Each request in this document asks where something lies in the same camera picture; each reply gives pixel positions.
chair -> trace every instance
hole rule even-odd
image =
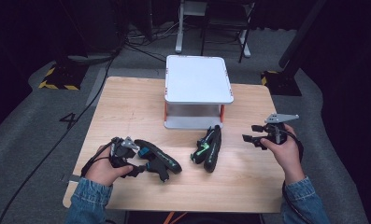
[[[203,56],[206,43],[227,43],[206,40],[208,30],[236,32],[235,39],[238,39],[242,32],[245,31],[243,43],[239,41],[241,53],[238,62],[241,63],[250,32],[250,16],[252,14],[253,3],[254,0],[207,0],[205,20],[201,33],[203,42],[200,55]]]

hand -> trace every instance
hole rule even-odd
[[[105,149],[96,159],[109,157],[109,149]],[[93,182],[96,182],[107,187],[120,176],[126,175],[133,170],[133,166],[127,165],[120,168],[113,168],[108,159],[95,161],[86,173],[85,177]]]
[[[284,124],[284,127],[287,132],[295,135],[295,132],[290,125]],[[296,145],[295,141],[289,135],[287,141],[282,145],[277,145],[265,138],[261,139],[261,143],[273,152],[278,164],[283,168],[286,185],[298,182],[305,178],[299,160],[298,145]]]

gray carpet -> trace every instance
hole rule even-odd
[[[199,34],[199,30],[186,31],[182,54],[200,54]],[[261,84],[261,72],[281,70],[278,60],[294,35],[295,31],[252,31],[248,41],[251,57],[242,63],[237,63],[239,51],[233,46],[207,45],[205,55],[225,60],[232,83]],[[175,43],[176,37],[171,35],[139,48],[164,60],[165,56],[175,54]],[[69,113],[80,115],[95,96],[106,66],[105,63],[91,66],[79,91],[39,89],[37,86],[52,64],[30,76],[33,92],[0,126],[0,216],[21,183],[65,133],[67,123],[59,120]],[[108,74],[164,78],[164,69],[164,62],[125,48]],[[322,125],[321,92],[301,70],[295,79],[303,96],[272,96],[272,99],[279,113],[300,116],[290,124],[305,146],[305,171],[321,195],[332,223],[367,223],[357,189]],[[91,106],[83,114],[37,169],[9,207],[3,223],[63,223],[67,211],[62,204],[66,184],[61,178],[72,174],[94,110],[95,106]],[[108,210],[107,217],[123,223],[124,211]],[[281,223],[278,214],[266,214],[264,218],[266,223]]]

blue jacket sleeve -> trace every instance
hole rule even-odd
[[[321,198],[317,195],[308,177],[287,185],[285,192],[293,206],[311,223],[330,223]],[[306,223],[291,209],[286,200],[283,200],[281,205],[281,216],[284,223]]]
[[[65,223],[106,223],[105,209],[112,187],[81,178],[71,197]]]

person's arm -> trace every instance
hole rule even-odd
[[[109,150],[106,149],[97,159],[108,156]],[[65,223],[106,223],[105,209],[112,192],[112,184],[119,176],[132,170],[133,166],[113,168],[107,159],[93,163],[85,177],[80,179],[71,197]]]
[[[291,126],[285,124],[285,128],[295,136]],[[321,198],[302,169],[295,140],[288,136],[285,143],[277,145],[263,138],[261,143],[273,152],[285,174],[283,197],[287,196],[288,201],[284,198],[281,206],[283,222],[308,223],[303,216],[310,223],[330,223]]]

